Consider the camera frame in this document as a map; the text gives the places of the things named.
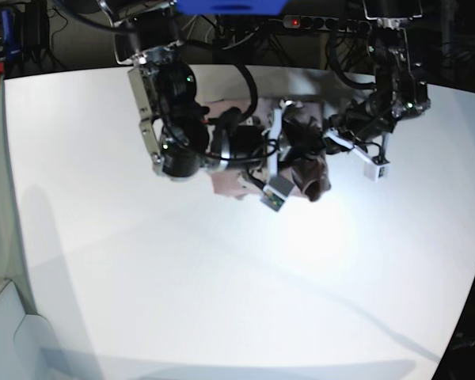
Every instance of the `white tabletop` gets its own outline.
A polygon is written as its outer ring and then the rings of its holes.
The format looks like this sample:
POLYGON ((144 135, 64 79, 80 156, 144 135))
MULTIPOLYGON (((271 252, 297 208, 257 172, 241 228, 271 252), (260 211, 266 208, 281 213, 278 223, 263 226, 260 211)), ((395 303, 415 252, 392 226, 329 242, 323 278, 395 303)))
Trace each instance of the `white tabletop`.
MULTIPOLYGON (((246 96, 196 66, 199 99, 246 96)), ((127 69, 6 82, 36 306, 80 378, 429 379, 475 275, 475 94, 431 86, 389 179, 329 157, 332 190, 278 214, 151 172, 127 69)), ((254 67, 261 95, 322 93, 321 71, 254 67)))

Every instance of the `white table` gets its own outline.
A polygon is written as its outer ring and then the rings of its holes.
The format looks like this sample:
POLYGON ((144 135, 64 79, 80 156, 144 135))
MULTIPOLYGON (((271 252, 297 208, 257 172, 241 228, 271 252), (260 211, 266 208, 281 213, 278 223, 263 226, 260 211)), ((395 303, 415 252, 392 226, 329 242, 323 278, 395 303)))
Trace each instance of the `white table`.
MULTIPOLYGON (((151 172, 127 69, 6 82, 36 306, 67 372, 180 380, 429 379, 475 275, 475 94, 431 86, 379 184, 352 155, 332 190, 278 214, 151 172)), ((246 96, 196 66, 199 99, 246 96)), ((348 91, 315 70, 252 69, 261 95, 348 91)))

